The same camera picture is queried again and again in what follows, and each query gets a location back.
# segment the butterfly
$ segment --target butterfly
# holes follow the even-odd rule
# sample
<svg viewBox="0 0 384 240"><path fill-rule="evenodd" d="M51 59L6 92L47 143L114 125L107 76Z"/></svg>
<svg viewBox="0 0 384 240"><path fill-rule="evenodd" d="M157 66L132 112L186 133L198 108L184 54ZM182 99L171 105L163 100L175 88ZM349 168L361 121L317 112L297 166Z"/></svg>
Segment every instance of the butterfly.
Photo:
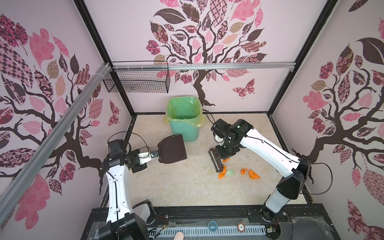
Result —
<svg viewBox="0 0 384 240"><path fill-rule="evenodd" d="M119 113L120 113L120 110L118 107L115 107L115 104L110 100L109 101L109 105L111 107L111 110L112 110L112 116L109 118L109 121L108 121L108 126L112 125L112 124L117 124L119 123Z"/></svg>
<svg viewBox="0 0 384 240"><path fill-rule="evenodd" d="M253 91L255 90L255 88L253 87L253 85L255 85L255 79L252 79L251 81L249 81L249 83L246 85L245 88L234 88L232 90L235 91L235 93L238 93L240 97L242 97L244 99L244 96L247 94L247 93L253 93L255 94Z"/></svg>

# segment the wire basket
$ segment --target wire basket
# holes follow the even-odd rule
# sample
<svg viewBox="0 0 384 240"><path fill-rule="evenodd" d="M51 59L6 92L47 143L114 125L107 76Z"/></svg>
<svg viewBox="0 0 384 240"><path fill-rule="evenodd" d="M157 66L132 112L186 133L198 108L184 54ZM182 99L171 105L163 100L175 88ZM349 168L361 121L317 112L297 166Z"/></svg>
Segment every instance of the wire basket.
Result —
<svg viewBox="0 0 384 240"><path fill-rule="evenodd" d="M108 92L168 93L170 83L168 63L150 62L154 65L128 65L126 68L113 69L104 78Z"/></svg>

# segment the black cable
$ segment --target black cable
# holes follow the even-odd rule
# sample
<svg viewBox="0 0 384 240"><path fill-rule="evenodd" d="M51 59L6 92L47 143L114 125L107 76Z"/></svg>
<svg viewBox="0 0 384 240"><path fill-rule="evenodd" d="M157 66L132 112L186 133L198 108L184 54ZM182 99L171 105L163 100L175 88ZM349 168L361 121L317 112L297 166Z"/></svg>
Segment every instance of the black cable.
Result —
<svg viewBox="0 0 384 240"><path fill-rule="evenodd" d="M234 135L234 137L250 137L250 136L241 136L241 135ZM266 143L268 144L269 146L271 146L273 149L275 149L276 151L278 151L279 153L281 153L284 157L286 157L287 159L289 159L289 161L292 161L292 162L295 162L295 163L299 163L299 164L304 164L304 165L316 165L316 164L324 164L325 166L328 167L329 169L329 172L331 173L331 184L329 185L328 189L325 190L324 192L321 192L321 193L301 193L300 194L303 194L303 195L320 195L320 194L324 194L326 192L329 191L329 189L331 189L331 186L332 186L332 183L333 183L333 174L332 174L332 170L331 168L328 166L328 164L324 163L324 162L314 162L314 163L303 163L303 162L296 162L292 159L290 159L288 156L286 156L284 153L280 152L279 150L277 150L275 147L273 147L271 144L269 144L268 142L266 142L265 140L262 140L260 138L256 138L256 137L250 137L250 138L254 138L254 139L257 139L257 140L260 140L262 143Z"/></svg>

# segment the pink wall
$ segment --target pink wall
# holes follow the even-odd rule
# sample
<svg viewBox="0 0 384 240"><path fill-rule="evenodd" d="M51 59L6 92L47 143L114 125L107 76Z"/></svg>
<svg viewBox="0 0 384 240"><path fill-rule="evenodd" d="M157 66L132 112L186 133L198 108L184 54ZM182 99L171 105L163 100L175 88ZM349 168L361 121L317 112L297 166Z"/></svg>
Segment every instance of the pink wall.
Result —
<svg viewBox="0 0 384 240"><path fill-rule="evenodd" d="M71 0L6 1L0 14L3 193L102 60ZM106 188L99 171L106 140L126 130L129 121L120 96L101 84L2 226L0 238L79 239Z"/></svg>
<svg viewBox="0 0 384 240"><path fill-rule="evenodd" d="M341 239L384 237L383 9L341 1L274 114L290 149L331 167L314 198ZM312 177L311 193L328 188L325 166Z"/></svg>
<svg viewBox="0 0 384 240"><path fill-rule="evenodd" d="M252 59L263 62L294 61L325 2L113 0L106 4L102 0L86 1L113 61L156 58L174 60L175 64L219 63L225 59L237 62L243 56L255 54L258 55ZM213 23L212 30L204 29L209 26L207 22ZM247 25L250 28L243 36ZM185 81L175 78L178 73L172 72L168 94L129 93L128 97L137 112L165 111L170 98L185 95L198 96L210 111L267 111L287 72L287 69L249 69L241 74L226 70L199 71L195 79L194 71L181 72ZM212 74L215 79L207 78Z"/></svg>

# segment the green trash can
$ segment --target green trash can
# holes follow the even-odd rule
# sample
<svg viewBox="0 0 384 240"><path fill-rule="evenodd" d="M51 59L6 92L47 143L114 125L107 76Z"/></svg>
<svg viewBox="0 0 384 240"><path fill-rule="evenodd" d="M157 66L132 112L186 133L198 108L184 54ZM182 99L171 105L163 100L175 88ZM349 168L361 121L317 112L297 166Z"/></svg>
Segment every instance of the green trash can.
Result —
<svg viewBox="0 0 384 240"><path fill-rule="evenodd" d="M169 100L164 122L169 122L173 134L182 134L184 142L198 138L203 121L203 107L198 98L179 97Z"/></svg>

